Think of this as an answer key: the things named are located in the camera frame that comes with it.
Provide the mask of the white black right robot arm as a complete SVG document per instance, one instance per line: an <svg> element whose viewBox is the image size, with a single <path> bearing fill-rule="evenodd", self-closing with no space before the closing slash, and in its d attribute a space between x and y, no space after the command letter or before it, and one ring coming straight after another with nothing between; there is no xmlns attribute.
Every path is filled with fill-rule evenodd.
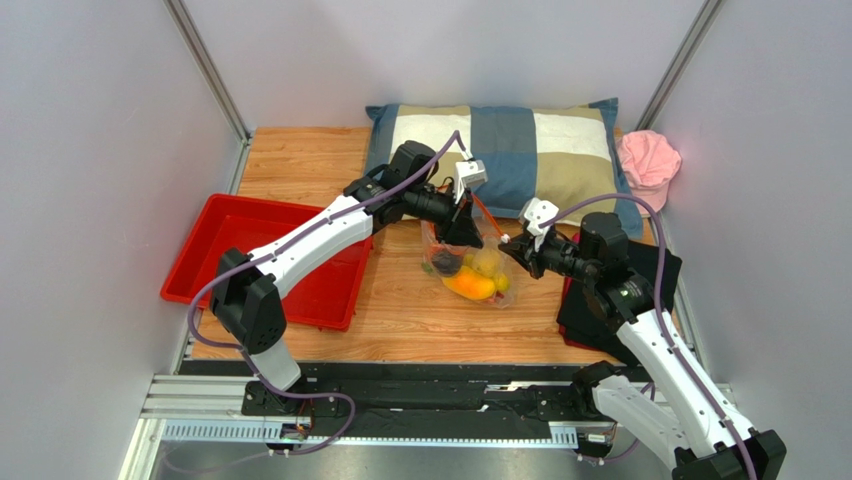
<svg viewBox="0 0 852 480"><path fill-rule="evenodd" d="M499 248L534 278L551 271L583 287L590 310L638 359L667 401L634 387L608 362L574 374L580 406L626 428L674 479L775 479L787 454L773 430L759 431L713 383L673 330L654 287L628 263L628 237L612 213L591 213L576 241L536 226Z"/></svg>

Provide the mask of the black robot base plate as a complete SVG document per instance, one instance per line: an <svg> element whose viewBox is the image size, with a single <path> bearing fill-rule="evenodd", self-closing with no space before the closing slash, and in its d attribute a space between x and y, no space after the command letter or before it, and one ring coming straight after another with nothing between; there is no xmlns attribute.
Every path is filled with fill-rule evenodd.
<svg viewBox="0 0 852 480"><path fill-rule="evenodd" d="M314 362L301 365L286 399L255 380L242 389L239 412L250 417L297 415L326 435L355 415L346 436L532 439L550 423L610 419L581 404L571 380L577 365Z"/></svg>

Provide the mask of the orange yellow toy mango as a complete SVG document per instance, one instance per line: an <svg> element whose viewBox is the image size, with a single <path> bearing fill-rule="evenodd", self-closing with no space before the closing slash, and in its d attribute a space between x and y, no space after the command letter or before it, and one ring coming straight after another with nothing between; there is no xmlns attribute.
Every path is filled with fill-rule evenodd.
<svg viewBox="0 0 852 480"><path fill-rule="evenodd" d="M473 301L487 300L497 292L491 278L467 266L462 266L453 276L442 277L441 282L452 292Z"/></svg>

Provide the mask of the clear orange zip top bag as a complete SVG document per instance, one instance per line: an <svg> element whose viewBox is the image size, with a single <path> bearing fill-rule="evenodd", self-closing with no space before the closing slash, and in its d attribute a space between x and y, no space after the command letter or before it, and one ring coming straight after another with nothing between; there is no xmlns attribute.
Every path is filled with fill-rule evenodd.
<svg viewBox="0 0 852 480"><path fill-rule="evenodd" d="M516 297L510 259L499 250L509 235L478 197L473 198L472 213L483 239L481 248L442 243L435 236L433 224L421 223L422 268L445 288L467 300L506 308Z"/></svg>

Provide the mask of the round yellow toy fruit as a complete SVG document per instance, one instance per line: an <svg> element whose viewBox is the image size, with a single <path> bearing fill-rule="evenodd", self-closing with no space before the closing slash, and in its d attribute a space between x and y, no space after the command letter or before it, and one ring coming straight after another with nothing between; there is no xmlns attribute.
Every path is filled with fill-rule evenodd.
<svg viewBox="0 0 852 480"><path fill-rule="evenodd" d="M477 250L470 260L470 267L484 277L493 278L502 271L501 252L493 248Z"/></svg>

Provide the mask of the yellow toy lemon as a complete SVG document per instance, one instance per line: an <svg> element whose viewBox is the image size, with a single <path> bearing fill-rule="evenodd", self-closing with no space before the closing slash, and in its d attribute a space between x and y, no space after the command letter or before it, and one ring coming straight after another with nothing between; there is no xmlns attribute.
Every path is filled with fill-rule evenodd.
<svg viewBox="0 0 852 480"><path fill-rule="evenodd" d="M504 272L499 272L493 277L495 290L500 294L506 294L511 287L509 276Z"/></svg>

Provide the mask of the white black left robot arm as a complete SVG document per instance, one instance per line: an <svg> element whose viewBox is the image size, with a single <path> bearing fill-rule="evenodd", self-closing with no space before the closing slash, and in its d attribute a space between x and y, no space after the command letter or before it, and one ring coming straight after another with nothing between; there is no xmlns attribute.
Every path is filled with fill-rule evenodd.
<svg viewBox="0 0 852 480"><path fill-rule="evenodd" d="M472 218L471 189L486 182L485 165L463 150L449 186L440 189L430 178L448 149L434 151L406 141L389 162L350 183L305 224L248 253L232 248L220 257L216 277L206 288L208 308L269 389L287 391L302 375L283 338L282 301L332 257L404 217L432 224L441 243L483 246Z"/></svg>

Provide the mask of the dark purple toy fruit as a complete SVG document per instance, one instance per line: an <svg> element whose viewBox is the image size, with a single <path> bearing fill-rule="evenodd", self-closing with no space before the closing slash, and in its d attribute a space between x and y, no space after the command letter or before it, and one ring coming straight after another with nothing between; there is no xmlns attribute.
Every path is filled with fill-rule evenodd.
<svg viewBox="0 0 852 480"><path fill-rule="evenodd" d="M437 275L453 277L464 265L465 255L465 250L441 247L430 252L429 263Z"/></svg>

